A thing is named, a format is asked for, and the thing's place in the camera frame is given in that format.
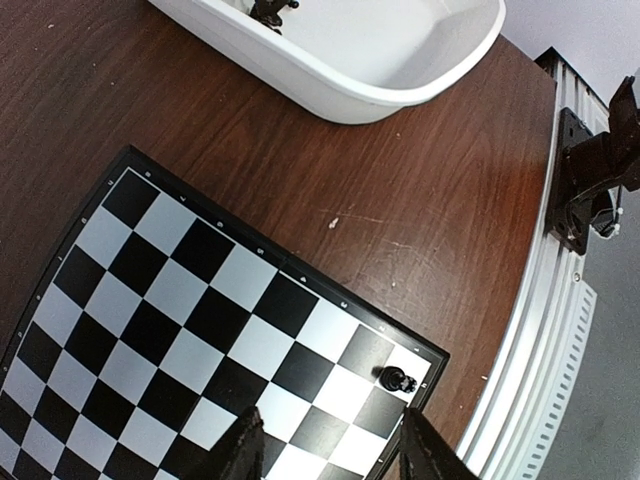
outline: white plastic container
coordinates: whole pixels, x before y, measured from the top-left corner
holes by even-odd
[[[237,64],[324,119],[362,124],[449,88],[489,51],[504,0],[300,0],[282,36],[243,1],[150,0]]]

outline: chessboard border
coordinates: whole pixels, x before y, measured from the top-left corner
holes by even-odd
[[[419,388],[418,393],[414,396],[410,404],[411,407],[420,410],[425,408],[449,361],[450,355],[448,352],[411,331],[386,313],[327,277],[316,268],[280,247],[132,145],[122,149],[109,164],[105,173],[99,177],[96,184],[90,189],[81,205],[72,215],[71,220],[58,236],[53,248],[50,250],[35,285],[30,289],[32,293],[28,297],[26,307],[14,331],[11,333],[9,344],[0,360],[0,386],[4,385],[9,366],[15,358],[22,339],[25,337],[27,329],[31,324],[39,300],[53,282],[60,265],[74,245],[84,224],[103,203],[106,196],[114,188],[115,183],[129,169],[141,177],[146,176],[147,178],[152,178],[150,181],[152,184],[156,184],[159,189],[169,194],[175,200],[180,201],[196,213],[196,215],[211,223],[211,225],[216,225],[219,221],[223,222],[224,228],[222,228],[221,231],[234,241],[245,247],[249,247],[252,251],[254,251],[256,247],[263,248],[265,252],[268,252],[267,255],[269,258],[266,260],[278,268],[279,271],[291,275],[292,278],[297,276],[297,281],[300,279],[299,274],[305,276],[308,279],[307,286],[309,289],[319,296],[328,298],[332,303],[336,303],[335,299],[347,299],[349,306],[345,308],[345,310],[372,329],[378,330],[379,327],[384,324],[391,326],[391,331],[387,330],[384,332],[387,337],[399,345],[414,351],[418,356],[431,363],[431,368],[429,368],[427,376],[422,381],[422,383],[427,384],[426,388]],[[387,445],[381,454],[381,458],[383,458],[384,461],[376,464],[365,480],[381,479],[391,466],[399,448],[399,430],[400,429],[396,428],[393,435],[387,441]],[[14,478],[13,475],[2,467],[0,467],[0,473],[7,478]]]

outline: brown wooden surface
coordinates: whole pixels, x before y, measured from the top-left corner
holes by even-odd
[[[55,239],[133,143],[449,351],[426,413],[456,444],[520,283],[553,99],[499,38],[429,104],[338,126],[142,0],[0,0],[0,350]]]

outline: chessboard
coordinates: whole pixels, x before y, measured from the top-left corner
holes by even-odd
[[[2,361],[0,471],[183,478],[256,405],[266,480],[378,479],[447,360],[129,147]],[[386,366],[418,388],[383,388]]]

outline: black pawn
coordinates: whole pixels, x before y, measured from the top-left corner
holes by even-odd
[[[404,393],[412,393],[418,386],[415,378],[405,375],[401,368],[385,367],[380,374],[380,385],[390,392],[398,390]]]

